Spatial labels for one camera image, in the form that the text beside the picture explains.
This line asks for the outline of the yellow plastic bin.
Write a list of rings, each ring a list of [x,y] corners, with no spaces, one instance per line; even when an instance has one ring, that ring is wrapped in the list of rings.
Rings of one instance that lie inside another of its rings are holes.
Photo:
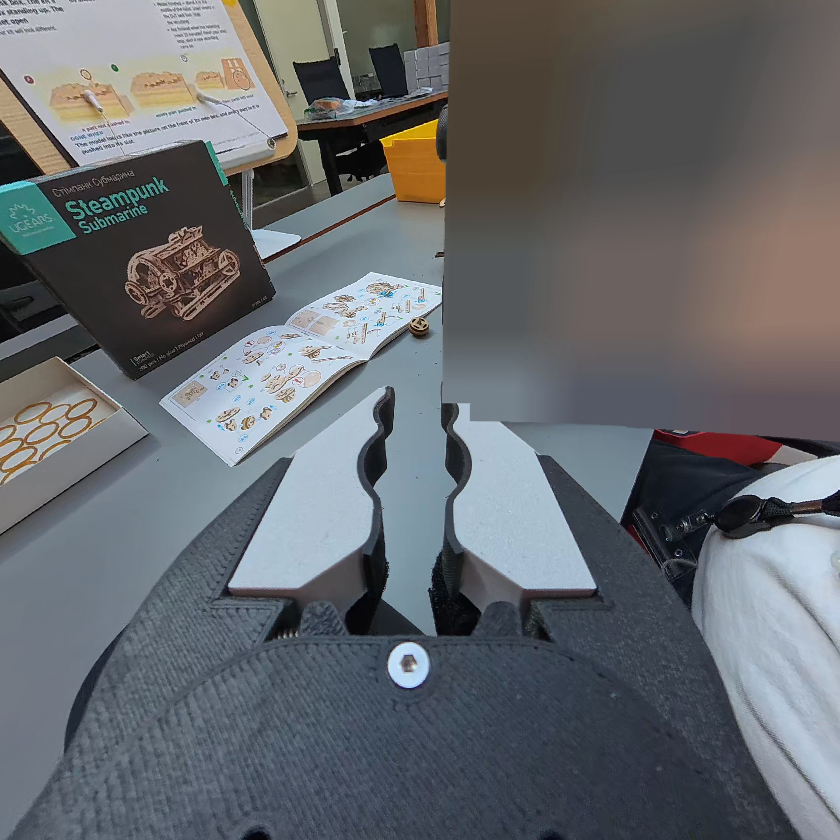
[[[438,159],[437,127],[435,119],[381,140],[399,202],[438,205],[445,199],[446,166]]]

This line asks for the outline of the dark bag with red trim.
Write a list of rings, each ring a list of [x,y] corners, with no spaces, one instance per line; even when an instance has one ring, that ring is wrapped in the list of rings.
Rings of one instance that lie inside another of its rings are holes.
[[[805,451],[772,469],[649,446],[627,518],[697,624],[751,601],[838,624],[838,445]]]

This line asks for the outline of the grey desk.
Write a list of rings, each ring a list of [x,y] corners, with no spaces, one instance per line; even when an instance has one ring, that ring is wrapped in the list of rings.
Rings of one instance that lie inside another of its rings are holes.
[[[396,201],[388,175],[322,195],[270,226],[300,235],[301,245],[268,264],[276,295],[256,313],[139,381],[101,351],[73,361],[148,436],[2,535],[2,838],[56,767],[82,680],[177,554],[279,457],[384,385],[395,388],[387,471],[376,485],[390,565],[384,599],[423,634],[435,634],[427,588],[454,485],[440,424],[440,310],[429,319],[429,338],[394,339],[236,467],[159,405],[246,334],[282,324],[370,271],[444,284],[435,257],[445,247],[443,209]]]

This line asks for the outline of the dark background table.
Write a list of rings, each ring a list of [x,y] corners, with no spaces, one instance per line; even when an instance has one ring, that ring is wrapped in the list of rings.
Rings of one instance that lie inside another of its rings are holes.
[[[381,141],[435,119],[447,104],[448,92],[374,105],[335,119],[305,118],[297,122],[299,140],[317,141],[331,196],[343,191],[343,176],[359,181],[378,176],[386,167]]]

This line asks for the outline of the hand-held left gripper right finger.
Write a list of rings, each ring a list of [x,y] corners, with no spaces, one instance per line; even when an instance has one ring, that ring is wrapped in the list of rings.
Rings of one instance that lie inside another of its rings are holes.
[[[497,602],[522,619],[532,602],[597,596],[597,583],[538,453],[467,404],[441,405],[445,467],[455,481],[429,586],[438,636],[469,635]]]

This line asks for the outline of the open instruction booklet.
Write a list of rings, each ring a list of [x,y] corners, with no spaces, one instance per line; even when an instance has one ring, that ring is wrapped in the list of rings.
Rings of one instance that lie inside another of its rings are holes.
[[[442,288],[371,272],[252,332],[164,396],[161,407],[229,466],[346,372],[443,301]]]

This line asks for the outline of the person's white shirt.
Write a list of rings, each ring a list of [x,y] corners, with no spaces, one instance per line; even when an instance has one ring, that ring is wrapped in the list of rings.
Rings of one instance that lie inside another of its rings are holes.
[[[824,513],[701,544],[692,616],[802,838],[839,838],[839,531]]]

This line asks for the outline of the white cardboard box tray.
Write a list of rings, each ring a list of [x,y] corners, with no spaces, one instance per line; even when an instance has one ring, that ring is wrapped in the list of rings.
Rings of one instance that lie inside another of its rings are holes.
[[[146,429],[86,377],[59,358],[37,364],[1,384],[1,426],[22,408],[43,401],[76,403],[96,397],[101,421],[67,446],[1,485],[1,532],[105,465],[147,435]]]

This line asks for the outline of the stack of white boxes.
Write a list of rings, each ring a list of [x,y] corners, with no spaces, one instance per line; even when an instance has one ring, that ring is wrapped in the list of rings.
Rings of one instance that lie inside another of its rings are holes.
[[[403,53],[403,64],[408,91],[430,88],[434,91],[448,88],[450,43],[419,47]]]

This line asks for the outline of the dark model kit box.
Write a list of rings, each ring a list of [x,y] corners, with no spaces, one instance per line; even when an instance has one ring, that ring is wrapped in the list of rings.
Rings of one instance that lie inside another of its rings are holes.
[[[207,141],[2,185],[1,231],[134,381],[276,293]]]

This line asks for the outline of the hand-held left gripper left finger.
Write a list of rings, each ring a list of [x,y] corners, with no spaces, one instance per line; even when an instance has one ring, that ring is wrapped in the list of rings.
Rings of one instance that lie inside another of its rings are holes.
[[[382,503],[395,391],[384,386],[299,448],[227,588],[231,595],[328,601],[367,634],[388,574]]]

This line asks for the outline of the black office chair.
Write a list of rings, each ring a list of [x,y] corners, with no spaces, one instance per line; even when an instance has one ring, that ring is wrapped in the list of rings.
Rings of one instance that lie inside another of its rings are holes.
[[[309,106],[324,98],[352,99],[344,84],[338,57],[331,56],[328,59],[306,62],[293,61],[291,64]]]
[[[403,53],[397,43],[370,47],[369,54],[383,98],[403,98],[408,94]]]

